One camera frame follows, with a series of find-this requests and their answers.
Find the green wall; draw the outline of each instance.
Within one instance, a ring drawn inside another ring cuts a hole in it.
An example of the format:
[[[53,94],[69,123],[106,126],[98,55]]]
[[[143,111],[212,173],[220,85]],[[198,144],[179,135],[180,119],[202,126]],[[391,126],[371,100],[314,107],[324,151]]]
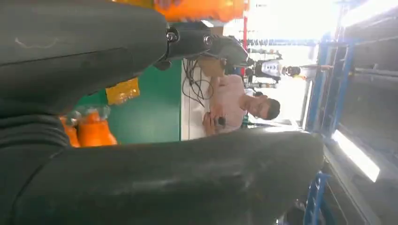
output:
[[[170,69],[148,68],[138,79],[140,96],[111,106],[112,133],[122,144],[180,140],[181,61]],[[105,90],[84,97],[78,105],[106,104]]]

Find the red pole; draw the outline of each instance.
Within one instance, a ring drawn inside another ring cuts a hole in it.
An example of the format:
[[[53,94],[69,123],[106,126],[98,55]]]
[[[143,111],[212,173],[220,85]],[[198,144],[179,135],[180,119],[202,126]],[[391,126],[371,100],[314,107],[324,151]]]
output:
[[[243,48],[247,50],[247,16],[243,16]],[[241,69],[242,76],[245,75],[245,68]]]

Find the fluorescent light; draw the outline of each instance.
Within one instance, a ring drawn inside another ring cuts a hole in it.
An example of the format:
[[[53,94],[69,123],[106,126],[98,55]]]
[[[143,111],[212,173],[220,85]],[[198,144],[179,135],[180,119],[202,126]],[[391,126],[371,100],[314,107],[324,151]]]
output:
[[[214,27],[214,25],[207,20],[202,20],[202,23],[204,23],[207,27]]]
[[[354,143],[336,130],[332,138],[338,143],[341,150],[350,158],[373,182],[379,176],[380,168]]]
[[[345,27],[368,20],[398,6],[396,0],[369,0],[361,6],[349,11],[343,18]]]

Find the man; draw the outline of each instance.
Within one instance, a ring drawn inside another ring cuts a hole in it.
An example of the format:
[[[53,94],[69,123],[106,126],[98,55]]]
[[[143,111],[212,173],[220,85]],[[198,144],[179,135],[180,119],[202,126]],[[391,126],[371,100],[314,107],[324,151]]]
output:
[[[198,64],[203,73],[210,77],[208,93],[210,112],[203,117],[203,126],[207,136],[227,133],[240,128],[246,111],[251,115],[265,120],[276,118],[280,111],[280,103],[266,95],[252,97],[245,94],[243,81],[238,75],[224,75],[219,60],[200,57]],[[218,126],[220,117],[225,124]]]

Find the orange plastic part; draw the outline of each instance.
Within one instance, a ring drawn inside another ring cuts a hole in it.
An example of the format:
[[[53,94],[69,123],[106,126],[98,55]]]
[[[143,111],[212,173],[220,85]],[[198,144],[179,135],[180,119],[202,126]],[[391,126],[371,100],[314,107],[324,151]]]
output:
[[[198,21],[205,19],[229,22],[242,18],[243,12],[248,10],[248,0],[181,0],[177,6],[168,9],[153,4],[153,0],[115,0],[154,9],[162,13],[169,22]]]
[[[60,119],[61,119],[63,128],[65,129],[65,133],[69,137],[70,145],[72,145],[75,148],[79,148],[80,143],[77,139],[76,128],[66,125],[66,117],[62,116],[62,117],[60,117]]]
[[[102,120],[98,111],[90,113],[79,122],[78,139],[82,147],[116,145],[116,138],[109,130],[107,120]]]

